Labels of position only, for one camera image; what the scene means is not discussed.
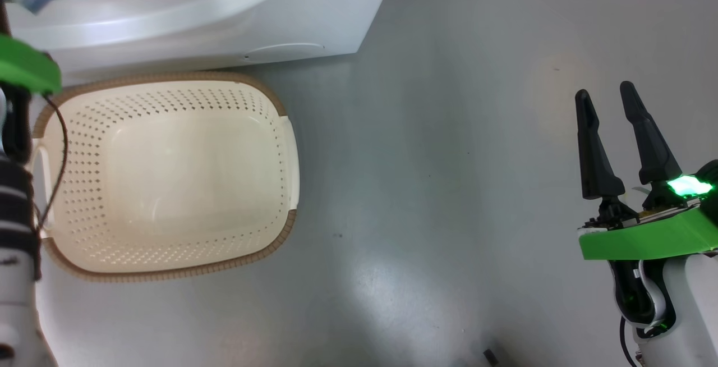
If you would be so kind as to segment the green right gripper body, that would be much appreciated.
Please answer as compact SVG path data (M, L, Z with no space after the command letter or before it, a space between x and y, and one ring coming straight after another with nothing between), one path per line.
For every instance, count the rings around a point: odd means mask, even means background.
M657 260L716 250L716 184L671 180L651 190L649 209L613 226L585 226L578 241L586 260Z

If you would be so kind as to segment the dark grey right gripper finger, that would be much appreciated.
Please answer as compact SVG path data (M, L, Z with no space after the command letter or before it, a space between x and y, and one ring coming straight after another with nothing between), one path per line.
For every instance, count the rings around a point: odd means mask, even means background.
M620 95L626 119L633 126L636 137L641 169L639 181L650 185L656 181L671 181L679 178L683 172L679 163L662 136L659 127L649 114L631 81L622 81Z
M580 89L575 95L581 190L584 199L602 199L625 193L616 177L599 135L600 121L590 94Z

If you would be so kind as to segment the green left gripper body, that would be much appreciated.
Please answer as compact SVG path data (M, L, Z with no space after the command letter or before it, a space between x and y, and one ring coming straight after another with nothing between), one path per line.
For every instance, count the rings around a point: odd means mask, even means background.
M56 94L62 89L59 66L30 45L1 35L1 81L34 94Z

